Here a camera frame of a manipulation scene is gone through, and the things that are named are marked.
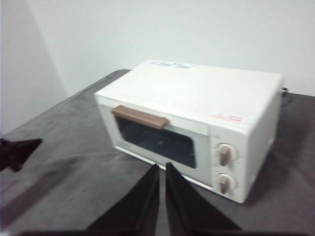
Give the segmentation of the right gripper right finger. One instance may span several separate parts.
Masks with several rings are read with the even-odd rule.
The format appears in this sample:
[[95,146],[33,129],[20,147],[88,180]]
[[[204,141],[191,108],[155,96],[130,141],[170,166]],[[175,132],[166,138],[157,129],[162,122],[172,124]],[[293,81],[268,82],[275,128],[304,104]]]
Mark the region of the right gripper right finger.
[[166,164],[166,207],[171,231],[241,231],[205,200],[170,162]]

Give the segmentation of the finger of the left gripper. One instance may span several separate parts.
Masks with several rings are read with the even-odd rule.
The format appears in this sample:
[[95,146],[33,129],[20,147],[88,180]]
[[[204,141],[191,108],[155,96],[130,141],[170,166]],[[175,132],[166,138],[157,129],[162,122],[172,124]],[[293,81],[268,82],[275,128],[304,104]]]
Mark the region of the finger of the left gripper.
[[1,138],[0,157],[5,160],[27,160],[41,143],[41,138],[22,141],[10,141]]
[[11,169],[13,172],[18,172],[22,169],[21,155],[16,154],[0,154],[0,171]]

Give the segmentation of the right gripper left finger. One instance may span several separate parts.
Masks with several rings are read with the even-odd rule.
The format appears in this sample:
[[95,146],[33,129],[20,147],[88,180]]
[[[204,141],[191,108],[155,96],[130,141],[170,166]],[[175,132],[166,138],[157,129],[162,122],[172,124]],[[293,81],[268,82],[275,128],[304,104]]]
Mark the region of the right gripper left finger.
[[89,231],[155,231],[159,208],[159,167],[154,164]]

